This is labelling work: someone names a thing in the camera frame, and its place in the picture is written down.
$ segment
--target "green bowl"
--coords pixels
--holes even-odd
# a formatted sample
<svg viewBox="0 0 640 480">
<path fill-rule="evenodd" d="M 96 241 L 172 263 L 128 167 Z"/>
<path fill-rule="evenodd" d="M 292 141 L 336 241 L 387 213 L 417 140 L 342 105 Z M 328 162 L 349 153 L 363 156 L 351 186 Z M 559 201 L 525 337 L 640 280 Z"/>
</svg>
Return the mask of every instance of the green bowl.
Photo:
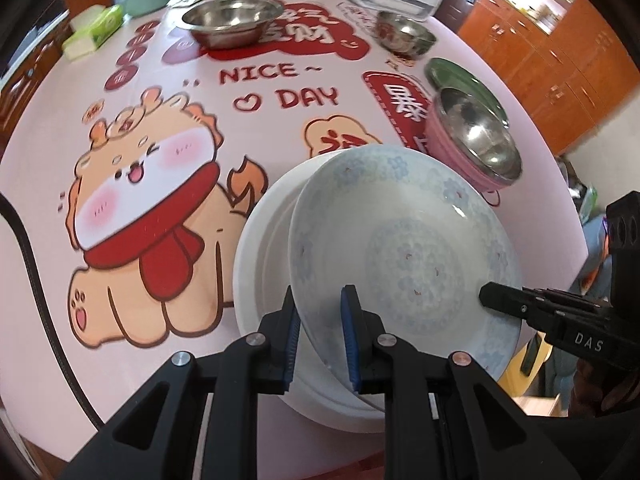
<svg viewBox="0 0 640 480">
<path fill-rule="evenodd" d="M 436 90 L 440 90 L 441 88 L 456 88 L 466 94 L 472 95 L 489 108 L 489 110 L 502 121 L 505 128 L 509 127 L 509 118 L 504 108 L 502 108 L 500 101 L 495 98 L 495 95 L 493 95 L 476 76 L 460 65 L 456 65 L 441 57 L 433 57 L 424 67 L 424 75 Z"/>
</svg>

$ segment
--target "red scarf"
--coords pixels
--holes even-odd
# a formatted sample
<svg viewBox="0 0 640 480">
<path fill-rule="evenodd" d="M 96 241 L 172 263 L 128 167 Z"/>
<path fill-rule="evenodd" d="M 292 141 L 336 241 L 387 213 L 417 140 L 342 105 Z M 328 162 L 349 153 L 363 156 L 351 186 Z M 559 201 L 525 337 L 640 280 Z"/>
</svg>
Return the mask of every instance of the red scarf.
<svg viewBox="0 0 640 480">
<path fill-rule="evenodd" d="M 213 190 L 220 167 L 208 162 L 171 195 L 143 216 L 84 253 L 94 269 L 117 269 L 137 259 L 149 295 L 158 301 L 176 298 L 191 281 L 204 240 L 187 229 L 191 216 Z"/>
</svg>

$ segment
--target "white plate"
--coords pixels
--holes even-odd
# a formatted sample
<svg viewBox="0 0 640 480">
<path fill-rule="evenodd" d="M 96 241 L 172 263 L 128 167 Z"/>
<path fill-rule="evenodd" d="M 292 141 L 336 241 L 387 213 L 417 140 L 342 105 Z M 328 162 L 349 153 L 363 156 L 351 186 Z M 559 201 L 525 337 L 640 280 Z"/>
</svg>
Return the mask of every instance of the white plate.
<svg viewBox="0 0 640 480">
<path fill-rule="evenodd" d="M 338 152 L 316 156 L 281 177 L 244 226 L 234 263 L 234 306 L 241 334 L 282 307 L 289 286 L 287 240 L 293 208 L 308 178 Z M 283 400 L 298 413 L 336 430 L 381 433 L 384 413 L 355 397 L 322 364 L 300 331 L 293 382 Z"/>
<path fill-rule="evenodd" d="M 414 150 L 351 148 L 316 171 L 294 209 L 289 267 L 306 334 L 348 388 L 340 291 L 350 283 L 420 351 L 465 350 L 497 380 L 516 347 L 520 321 L 478 300 L 489 281 L 521 286 L 500 221 L 462 177 Z"/>
</svg>

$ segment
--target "cabinet drawer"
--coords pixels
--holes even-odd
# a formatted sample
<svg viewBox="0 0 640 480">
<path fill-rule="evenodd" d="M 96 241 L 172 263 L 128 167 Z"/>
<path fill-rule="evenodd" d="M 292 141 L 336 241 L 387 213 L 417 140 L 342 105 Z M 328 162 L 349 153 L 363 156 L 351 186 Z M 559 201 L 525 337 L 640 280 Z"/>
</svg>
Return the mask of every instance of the cabinet drawer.
<svg viewBox="0 0 640 480">
<path fill-rule="evenodd" d="M 478 0 L 478 3 L 501 18 L 506 18 L 513 10 L 513 6 L 505 0 Z"/>
<path fill-rule="evenodd" d="M 486 7 L 476 5 L 460 27 L 458 36 L 482 56 L 499 29 L 500 19 Z"/>
<path fill-rule="evenodd" d="M 582 70 L 596 55 L 605 36 L 615 36 L 588 0 L 575 0 L 554 29 L 554 43 Z"/>
<path fill-rule="evenodd" d="M 581 69 L 600 96 L 605 111 L 614 110 L 640 82 L 640 73 L 620 40 L 601 44 L 599 52 Z"/>
<path fill-rule="evenodd" d="M 505 83 L 531 115 L 545 102 L 551 92 L 560 88 L 564 78 L 551 69 L 540 52 L 535 51 Z"/>
<path fill-rule="evenodd" d="M 567 86 L 574 92 L 578 101 L 587 113 L 593 119 L 593 122 L 597 123 L 604 117 L 606 110 L 604 103 L 600 99 L 598 93 L 593 89 L 593 86 L 589 84 L 585 76 L 576 71 L 568 80 Z"/>
<path fill-rule="evenodd" d="M 508 81 L 533 52 L 527 40 L 503 21 L 481 57 L 500 79 Z"/>
<path fill-rule="evenodd" d="M 531 119 L 554 155 L 564 152 L 594 127 L 593 120 L 567 83 L 550 92 Z"/>
<path fill-rule="evenodd" d="M 540 56 L 546 61 L 556 74 L 566 79 L 576 70 L 576 66 L 569 56 L 564 53 L 553 41 L 546 38 L 538 47 Z"/>
<path fill-rule="evenodd" d="M 526 38 L 533 46 L 538 46 L 548 38 L 548 35 L 540 30 L 535 23 L 524 16 L 519 10 L 511 9 L 508 22 L 518 34 Z"/>
</svg>

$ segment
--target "white wall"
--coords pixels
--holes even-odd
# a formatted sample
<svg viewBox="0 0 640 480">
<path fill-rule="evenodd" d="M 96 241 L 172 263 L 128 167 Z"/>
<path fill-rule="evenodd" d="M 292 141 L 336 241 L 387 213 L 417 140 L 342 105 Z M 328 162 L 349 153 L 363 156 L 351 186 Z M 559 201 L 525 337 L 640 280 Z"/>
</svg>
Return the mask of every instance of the white wall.
<svg viewBox="0 0 640 480">
<path fill-rule="evenodd" d="M 640 91 L 567 158 L 578 177 L 596 187 L 602 207 L 640 191 Z"/>
</svg>

